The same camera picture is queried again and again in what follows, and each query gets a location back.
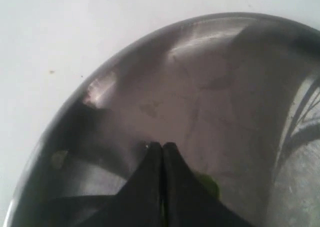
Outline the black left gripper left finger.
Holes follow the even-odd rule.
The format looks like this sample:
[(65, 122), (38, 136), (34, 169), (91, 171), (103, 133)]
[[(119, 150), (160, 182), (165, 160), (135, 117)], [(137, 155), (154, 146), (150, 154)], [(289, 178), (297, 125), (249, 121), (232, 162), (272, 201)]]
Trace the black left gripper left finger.
[(161, 227), (162, 147), (151, 142), (121, 190), (79, 227)]

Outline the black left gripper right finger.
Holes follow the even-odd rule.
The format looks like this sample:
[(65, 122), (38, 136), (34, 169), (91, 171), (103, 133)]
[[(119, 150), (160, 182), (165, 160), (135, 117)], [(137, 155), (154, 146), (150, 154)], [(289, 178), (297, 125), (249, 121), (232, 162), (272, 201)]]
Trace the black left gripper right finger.
[(196, 179), (178, 147), (162, 147), (164, 216), (169, 227), (249, 227)]

